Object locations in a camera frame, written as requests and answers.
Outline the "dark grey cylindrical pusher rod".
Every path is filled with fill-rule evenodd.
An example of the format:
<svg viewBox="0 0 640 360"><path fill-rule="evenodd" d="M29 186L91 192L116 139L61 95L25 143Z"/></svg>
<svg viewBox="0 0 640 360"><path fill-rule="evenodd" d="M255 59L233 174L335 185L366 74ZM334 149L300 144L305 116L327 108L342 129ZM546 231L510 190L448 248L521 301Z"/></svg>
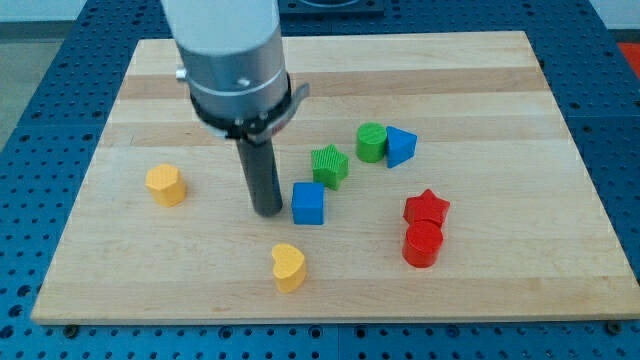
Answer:
<svg viewBox="0 0 640 360"><path fill-rule="evenodd" d="M254 211L262 217L277 215L283 206L273 145L236 142Z"/></svg>

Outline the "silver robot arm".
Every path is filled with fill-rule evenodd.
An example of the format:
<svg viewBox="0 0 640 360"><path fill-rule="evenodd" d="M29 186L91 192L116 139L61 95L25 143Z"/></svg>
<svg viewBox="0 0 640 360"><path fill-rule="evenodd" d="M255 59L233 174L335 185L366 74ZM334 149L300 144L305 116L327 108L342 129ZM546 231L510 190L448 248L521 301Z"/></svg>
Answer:
<svg viewBox="0 0 640 360"><path fill-rule="evenodd" d="M162 0L192 106L216 136L235 141L254 211L283 206L273 136L309 95L286 69L274 0Z"/></svg>

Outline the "black flange ring with bracket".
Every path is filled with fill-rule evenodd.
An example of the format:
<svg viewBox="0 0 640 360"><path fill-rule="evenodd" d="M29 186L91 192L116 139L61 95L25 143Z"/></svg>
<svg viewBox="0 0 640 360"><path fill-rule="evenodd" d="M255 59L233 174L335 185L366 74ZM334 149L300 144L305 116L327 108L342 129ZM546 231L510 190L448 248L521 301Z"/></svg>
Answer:
<svg viewBox="0 0 640 360"><path fill-rule="evenodd" d="M205 110L193 95L190 95L190 100L198 118L214 136L222 139L244 139L261 144L283 130L291 122L303 100L310 95L309 83L303 83L293 91L289 75L287 80L289 81L288 90L282 101L271 110L250 118L216 117Z"/></svg>

